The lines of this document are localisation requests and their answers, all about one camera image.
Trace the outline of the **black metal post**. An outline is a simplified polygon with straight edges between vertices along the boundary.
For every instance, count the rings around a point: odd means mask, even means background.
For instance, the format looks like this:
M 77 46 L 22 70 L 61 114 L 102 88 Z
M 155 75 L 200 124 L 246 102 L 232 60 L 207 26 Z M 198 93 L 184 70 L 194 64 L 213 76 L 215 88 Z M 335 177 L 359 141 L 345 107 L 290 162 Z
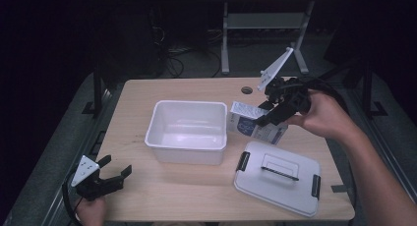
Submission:
M 93 101 L 86 103 L 83 114 L 90 114 L 97 118 L 102 109 L 102 82 L 101 73 L 98 66 L 95 66 L 92 73 L 93 79 Z
M 369 119 L 374 117 L 386 116 L 387 112 L 379 101 L 372 99 L 373 91 L 373 72 L 370 63 L 366 62 L 363 69 L 362 82 L 362 109 Z

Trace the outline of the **white plastic storage box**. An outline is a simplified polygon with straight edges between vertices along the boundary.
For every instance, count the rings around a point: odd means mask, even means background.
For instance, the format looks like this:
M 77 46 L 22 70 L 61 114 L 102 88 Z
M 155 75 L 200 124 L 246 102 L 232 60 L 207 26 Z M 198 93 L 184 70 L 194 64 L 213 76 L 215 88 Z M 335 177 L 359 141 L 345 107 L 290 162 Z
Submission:
M 219 165 L 227 144 L 226 118 L 222 102 L 160 100 L 145 144 L 160 162 Z

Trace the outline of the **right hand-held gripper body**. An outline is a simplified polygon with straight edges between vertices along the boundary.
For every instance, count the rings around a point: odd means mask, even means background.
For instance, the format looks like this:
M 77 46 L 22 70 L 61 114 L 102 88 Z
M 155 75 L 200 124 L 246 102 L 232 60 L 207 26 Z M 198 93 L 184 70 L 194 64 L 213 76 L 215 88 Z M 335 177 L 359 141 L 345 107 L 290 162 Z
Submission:
M 261 70 L 258 90 L 262 90 L 267 97 L 266 101 L 274 104 L 273 109 L 289 108 L 291 112 L 308 112 L 311 102 L 308 98 L 308 89 L 299 79 L 284 79 L 278 75 L 279 71 L 291 56 L 293 49 L 287 47 L 266 69 Z

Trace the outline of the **grey metal table frame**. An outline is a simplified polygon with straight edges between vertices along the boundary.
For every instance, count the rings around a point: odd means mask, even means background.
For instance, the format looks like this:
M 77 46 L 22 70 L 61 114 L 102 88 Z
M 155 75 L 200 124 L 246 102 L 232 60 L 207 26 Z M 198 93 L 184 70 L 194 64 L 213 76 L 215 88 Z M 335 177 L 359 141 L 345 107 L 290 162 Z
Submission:
M 221 41 L 221 73 L 228 75 L 228 31 L 230 29 L 298 29 L 298 38 L 291 43 L 300 73 L 307 75 L 309 69 L 301 52 L 301 45 L 307 31 L 315 6 L 310 1 L 304 12 L 300 13 L 229 13 L 228 4 L 223 4 L 222 41 Z

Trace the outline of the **person's right hand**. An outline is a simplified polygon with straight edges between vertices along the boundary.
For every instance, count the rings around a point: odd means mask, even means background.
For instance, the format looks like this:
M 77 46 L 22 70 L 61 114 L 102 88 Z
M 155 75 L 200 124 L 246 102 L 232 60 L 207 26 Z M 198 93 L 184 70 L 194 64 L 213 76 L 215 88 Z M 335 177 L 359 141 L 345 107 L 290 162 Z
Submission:
M 309 98 L 310 110 L 305 114 L 293 115 L 285 121 L 286 124 L 297 125 L 314 135 L 341 143 L 363 138 L 363 132 L 333 97 L 310 89 Z

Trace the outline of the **person's left hand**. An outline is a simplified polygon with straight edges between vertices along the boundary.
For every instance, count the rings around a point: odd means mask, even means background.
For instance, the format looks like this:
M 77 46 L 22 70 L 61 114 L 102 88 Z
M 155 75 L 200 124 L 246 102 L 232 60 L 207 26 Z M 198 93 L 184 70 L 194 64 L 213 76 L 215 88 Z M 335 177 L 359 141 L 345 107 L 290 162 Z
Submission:
M 82 198 L 76 209 L 83 226 L 103 226 L 106 214 L 105 197 L 88 201 Z

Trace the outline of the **white lid with black handle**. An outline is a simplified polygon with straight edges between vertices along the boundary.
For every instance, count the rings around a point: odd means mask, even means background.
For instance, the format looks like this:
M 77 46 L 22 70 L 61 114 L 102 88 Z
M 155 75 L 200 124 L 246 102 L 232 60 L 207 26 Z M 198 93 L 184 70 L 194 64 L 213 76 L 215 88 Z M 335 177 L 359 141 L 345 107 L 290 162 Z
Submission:
M 314 159 L 250 141 L 236 167 L 234 186 L 252 197 L 312 217 L 318 212 L 321 166 Z

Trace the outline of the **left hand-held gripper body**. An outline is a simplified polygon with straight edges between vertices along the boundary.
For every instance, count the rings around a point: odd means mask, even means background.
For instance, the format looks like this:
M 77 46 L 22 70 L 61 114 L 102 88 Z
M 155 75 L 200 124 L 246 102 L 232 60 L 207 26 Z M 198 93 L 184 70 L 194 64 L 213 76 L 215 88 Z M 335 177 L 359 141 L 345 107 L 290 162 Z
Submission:
M 83 155 L 76 169 L 71 186 L 77 191 L 77 194 L 88 201 L 95 200 L 122 190 L 124 179 L 121 174 L 109 179 L 99 177 L 100 169 L 97 162 Z

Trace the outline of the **white and blue carton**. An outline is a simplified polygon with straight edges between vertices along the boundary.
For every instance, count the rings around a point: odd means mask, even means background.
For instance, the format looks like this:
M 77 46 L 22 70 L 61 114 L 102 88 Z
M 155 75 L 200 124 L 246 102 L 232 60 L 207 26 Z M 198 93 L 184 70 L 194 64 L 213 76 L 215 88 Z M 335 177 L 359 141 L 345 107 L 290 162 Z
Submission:
M 227 130 L 241 135 L 277 144 L 282 138 L 288 126 L 284 123 L 279 125 L 267 124 L 261 127 L 255 120 L 268 111 L 243 102 L 233 101 L 227 115 Z

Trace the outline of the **aluminium floor rail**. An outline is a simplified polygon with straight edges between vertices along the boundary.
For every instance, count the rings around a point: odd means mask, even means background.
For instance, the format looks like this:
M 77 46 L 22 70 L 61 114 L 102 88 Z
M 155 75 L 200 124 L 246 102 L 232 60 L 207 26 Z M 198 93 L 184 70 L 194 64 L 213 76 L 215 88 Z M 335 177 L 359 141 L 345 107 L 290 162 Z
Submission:
M 54 186 L 52 200 L 46 207 L 40 226 L 73 226 L 66 203 L 74 208 L 74 201 L 79 196 L 71 181 L 83 155 L 97 158 L 121 90 L 121 86 L 104 90 L 102 109 L 97 118 L 83 114 L 86 103 L 93 101 L 91 88 L 78 91 L 70 103 L 50 142 L 52 151 L 46 157 L 47 169 L 57 172 L 58 176 L 49 174 Z
M 370 137 L 387 168 L 417 203 L 417 126 L 386 87 L 371 90 L 370 110 L 360 89 L 347 91 L 351 115 Z

